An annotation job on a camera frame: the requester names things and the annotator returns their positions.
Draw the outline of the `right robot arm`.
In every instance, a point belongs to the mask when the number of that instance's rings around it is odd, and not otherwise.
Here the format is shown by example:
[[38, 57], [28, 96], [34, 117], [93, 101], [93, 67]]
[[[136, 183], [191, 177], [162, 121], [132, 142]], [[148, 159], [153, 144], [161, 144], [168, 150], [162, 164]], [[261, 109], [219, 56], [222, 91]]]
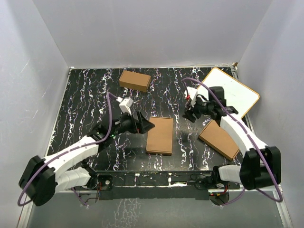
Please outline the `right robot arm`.
[[239, 166], [223, 165], [213, 169], [211, 181], [216, 188], [225, 187], [229, 181], [242, 184], [247, 190], [280, 184], [280, 150], [258, 139], [242, 122], [236, 108], [226, 105], [222, 87], [209, 88], [205, 98], [188, 86], [184, 96], [187, 103], [183, 117], [195, 122], [202, 115], [208, 115], [231, 137], [243, 155]]

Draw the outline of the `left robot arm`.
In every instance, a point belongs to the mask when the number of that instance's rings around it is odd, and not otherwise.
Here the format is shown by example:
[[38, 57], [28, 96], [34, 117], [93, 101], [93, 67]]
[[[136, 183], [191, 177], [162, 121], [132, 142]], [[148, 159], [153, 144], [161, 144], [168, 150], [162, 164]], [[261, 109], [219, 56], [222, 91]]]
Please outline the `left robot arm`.
[[19, 180], [22, 194], [26, 194], [35, 206], [46, 204], [56, 193], [77, 186], [94, 189], [98, 178], [86, 168], [72, 167], [95, 156], [114, 142], [121, 133], [145, 134], [155, 125], [138, 111], [137, 117], [123, 114], [105, 127], [97, 123], [81, 140], [68, 148], [44, 158], [32, 157]]

